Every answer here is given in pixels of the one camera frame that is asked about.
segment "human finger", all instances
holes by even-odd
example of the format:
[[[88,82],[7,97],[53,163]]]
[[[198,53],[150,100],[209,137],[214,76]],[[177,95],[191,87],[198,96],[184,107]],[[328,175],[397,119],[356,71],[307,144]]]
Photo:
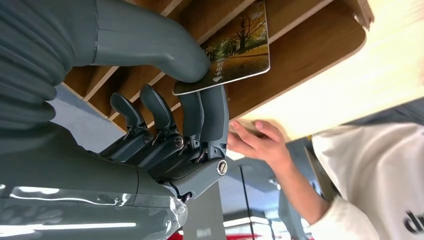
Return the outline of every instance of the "human finger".
[[[271,123],[258,120],[254,123],[254,126],[259,132],[265,134],[268,138],[276,141],[277,143],[283,142],[283,135],[281,134],[280,130],[278,130],[278,128],[273,126]]]
[[[246,130],[238,121],[231,122],[232,128],[238,134],[241,140],[249,146],[257,149],[261,146],[261,139]]]
[[[251,156],[254,152],[254,149],[243,142],[238,137],[234,136],[233,133],[228,133],[227,149],[243,154],[245,156]]]

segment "person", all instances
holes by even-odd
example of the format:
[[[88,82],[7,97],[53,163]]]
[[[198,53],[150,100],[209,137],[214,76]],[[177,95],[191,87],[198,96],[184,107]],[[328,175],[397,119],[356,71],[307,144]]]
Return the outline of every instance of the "person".
[[[258,137],[230,123],[227,148],[265,161],[315,240],[424,239],[424,127],[339,126],[312,137],[317,159],[340,192],[323,199],[296,168],[281,132],[255,122]]]

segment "gray pillar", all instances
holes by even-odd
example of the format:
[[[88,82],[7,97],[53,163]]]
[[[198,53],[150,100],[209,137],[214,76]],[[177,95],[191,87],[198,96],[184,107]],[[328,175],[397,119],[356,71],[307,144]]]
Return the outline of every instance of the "gray pillar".
[[[188,218],[182,227],[184,240],[226,239],[218,182],[200,197],[189,200],[187,208]]]
[[[278,216],[285,224],[291,237],[296,237],[299,240],[307,240],[302,226],[301,216],[289,203],[283,190],[281,190],[279,194]]]

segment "metal screw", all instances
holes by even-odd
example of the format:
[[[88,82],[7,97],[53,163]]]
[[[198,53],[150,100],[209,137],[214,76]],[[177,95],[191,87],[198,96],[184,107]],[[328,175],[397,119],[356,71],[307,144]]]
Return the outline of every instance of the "metal screw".
[[[218,162],[218,165],[216,166],[216,171],[218,172],[218,175],[224,176],[227,173],[227,170],[228,170],[227,161],[225,161],[224,159],[221,159]]]
[[[175,147],[179,149],[184,145],[184,140],[183,140],[182,137],[178,136],[178,137],[175,138],[174,143],[175,143]]]
[[[153,140],[153,135],[151,133],[146,133],[144,135],[143,141],[145,144],[150,143]]]

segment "black lettering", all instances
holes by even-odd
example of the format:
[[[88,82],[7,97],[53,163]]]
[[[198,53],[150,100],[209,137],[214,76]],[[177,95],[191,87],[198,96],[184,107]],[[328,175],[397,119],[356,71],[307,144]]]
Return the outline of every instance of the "black lettering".
[[[411,222],[412,222],[412,220],[411,219],[409,219],[409,218],[405,218],[404,220],[403,220],[403,225],[405,225],[405,228],[410,232],[410,233],[412,233],[412,234],[416,234],[417,233],[417,230],[415,230],[415,229],[413,229],[412,228],[412,226],[411,226]]]
[[[421,222],[421,225],[424,227],[424,215],[417,216],[417,218]]]
[[[423,228],[421,227],[421,225],[418,222],[418,220],[415,218],[414,214],[412,212],[410,212],[410,211],[407,211],[406,214],[408,215],[408,217],[410,218],[410,220],[412,221],[412,223],[415,225],[416,230],[412,228],[412,226],[410,224],[410,221],[407,218],[403,221],[403,224],[405,225],[406,229],[408,229],[408,231],[410,231],[411,233],[422,233],[422,232],[424,232]]]

